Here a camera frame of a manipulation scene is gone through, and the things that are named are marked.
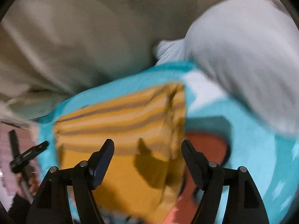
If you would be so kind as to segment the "person's left hand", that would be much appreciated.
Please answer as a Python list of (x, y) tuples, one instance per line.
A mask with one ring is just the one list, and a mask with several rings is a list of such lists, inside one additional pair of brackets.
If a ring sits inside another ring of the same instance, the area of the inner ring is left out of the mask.
[[(21, 173), (18, 173), (15, 175), (15, 179), (16, 179), (16, 184), (17, 184), (17, 194), (25, 199), (26, 201), (28, 201), (28, 198), (22, 188), (22, 185), (21, 185), (21, 182), (23, 180), (23, 177), (22, 177), (22, 174)], [(39, 188), (39, 182), (38, 182), (38, 179), (36, 178), (36, 173), (33, 172), (32, 173), (32, 176), (31, 178), (28, 180), (28, 184), (29, 184), (29, 193), (32, 195), (32, 196), (35, 196), (37, 191), (38, 191), (38, 188)]]

